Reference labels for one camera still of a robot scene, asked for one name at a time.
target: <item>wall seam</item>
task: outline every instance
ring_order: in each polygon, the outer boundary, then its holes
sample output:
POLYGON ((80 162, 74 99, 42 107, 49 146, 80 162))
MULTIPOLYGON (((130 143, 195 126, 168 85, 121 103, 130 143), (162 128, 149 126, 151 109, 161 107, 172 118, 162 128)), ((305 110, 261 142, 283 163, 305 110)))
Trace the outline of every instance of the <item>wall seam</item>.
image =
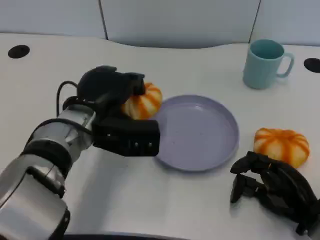
POLYGON ((248 44, 251 42, 251 37, 252 37, 252 35, 253 35, 253 33, 254 33, 254 28, 255 28, 255 25, 256 25, 256 21, 257 21, 259 9, 260 9, 261 1, 262 1, 262 0, 259 0, 259 5, 258 5, 258 8, 256 9, 256 14, 255 14, 255 17, 254 17, 254 21, 253 21, 253 25, 252 25, 252 29, 251 29, 251 33, 250 33, 250 37, 249 37, 249 42, 248 42, 248 44))
POLYGON ((98 4, 99 4, 99 9, 100 9, 100 15, 101 15, 101 20, 102 20, 102 25, 103 25, 104 36, 105 36, 105 39, 109 40, 107 26, 106 26, 105 17, 104 17, 104 11, 102 10, 101 0, 98 0, 98 4))

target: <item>pumpkin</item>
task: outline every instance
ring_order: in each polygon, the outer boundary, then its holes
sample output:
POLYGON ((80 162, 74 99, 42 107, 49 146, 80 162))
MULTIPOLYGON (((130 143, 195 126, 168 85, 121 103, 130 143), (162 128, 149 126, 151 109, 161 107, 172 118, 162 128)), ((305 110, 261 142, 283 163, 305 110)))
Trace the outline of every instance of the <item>pumpkin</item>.
POLYGON ((254 137, 253 151, 298 168, 309 154, 305 136, 293 130, 260 128, 254 137))
POLYGON ((151 82, 145 83, 143 95, 131 96, 123 105, 122 111, 135 120, 148 119, 156 114, 162 104, 162 93, 151 82))

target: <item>light blue mug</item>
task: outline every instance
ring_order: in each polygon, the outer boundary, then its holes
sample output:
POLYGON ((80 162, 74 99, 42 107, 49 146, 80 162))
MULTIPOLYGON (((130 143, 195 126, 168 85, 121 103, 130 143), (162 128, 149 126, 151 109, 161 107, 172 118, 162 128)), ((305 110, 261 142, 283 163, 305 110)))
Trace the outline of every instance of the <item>light blue mug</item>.
POLYGON ((243 71, 244 83, 254 89, 270 87, 276 78, 285 78, 294 66, 295 56, 285 52, 284 47, 273 40, 261 39, 254 41, 248 50, 243 71), (277 73, 284 57, 291 58, 285 73, 277 73))

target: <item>white table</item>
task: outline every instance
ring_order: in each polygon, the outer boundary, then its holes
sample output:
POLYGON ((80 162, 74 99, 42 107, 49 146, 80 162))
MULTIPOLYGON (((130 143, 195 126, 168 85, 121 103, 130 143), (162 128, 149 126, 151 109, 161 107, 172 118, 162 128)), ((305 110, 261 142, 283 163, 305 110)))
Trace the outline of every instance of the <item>white table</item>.
MULTIPOLYGON (((293 129, 309 140, 311 155, 299 170, 320 197, 320 74, 303 66, 320 47, 285 46, 296 57, 287 82, 253 90, 242 82, 247 44, 205 49, 126 46, 66 36, 0 34, 0 168, 15 158, 32 130, 55 116, 60 82, 78 82, 99 65, 138 72, 158 85, 165 99, 197 94, 218 100, 240 130, 236 157, 220 169, 190 175, 161 167, 151 157, 124 158, 94 147, 83 152, 67 179, 70 233, 129 232, 192 240, 291 240, 296 225, 243 198, 230 209, 231 165, 253 148, 260 127, 293 129), (8 57, 28 45, 30 54, 8 57)), ((74 94, 70 87, 62 100, 74 94)))

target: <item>plate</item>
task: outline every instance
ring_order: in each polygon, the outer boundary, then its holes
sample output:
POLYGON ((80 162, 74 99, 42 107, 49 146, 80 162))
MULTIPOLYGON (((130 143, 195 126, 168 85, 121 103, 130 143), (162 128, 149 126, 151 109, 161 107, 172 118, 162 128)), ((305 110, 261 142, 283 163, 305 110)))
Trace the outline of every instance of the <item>plate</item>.
POLYGON ((236 153, 239 128, 221 103, 181 95, 162 103, 155 115, 160 128, 157 159, 175 169, 200 172, 225 163, 236 153))

